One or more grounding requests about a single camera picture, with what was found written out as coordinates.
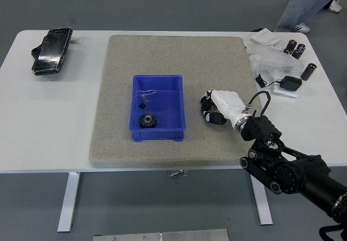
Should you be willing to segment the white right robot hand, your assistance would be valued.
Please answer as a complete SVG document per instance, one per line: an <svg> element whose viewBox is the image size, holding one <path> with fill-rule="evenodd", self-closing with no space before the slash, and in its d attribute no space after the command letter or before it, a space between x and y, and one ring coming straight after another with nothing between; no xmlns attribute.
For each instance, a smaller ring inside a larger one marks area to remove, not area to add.
<svg viewBox="0 0 347 241"><path fill-rule="evenodd" d="M241 132L250 114L234 91L209 90L202 97L201 111L208 123L224 125L230 121L234 130Z"/></svg>

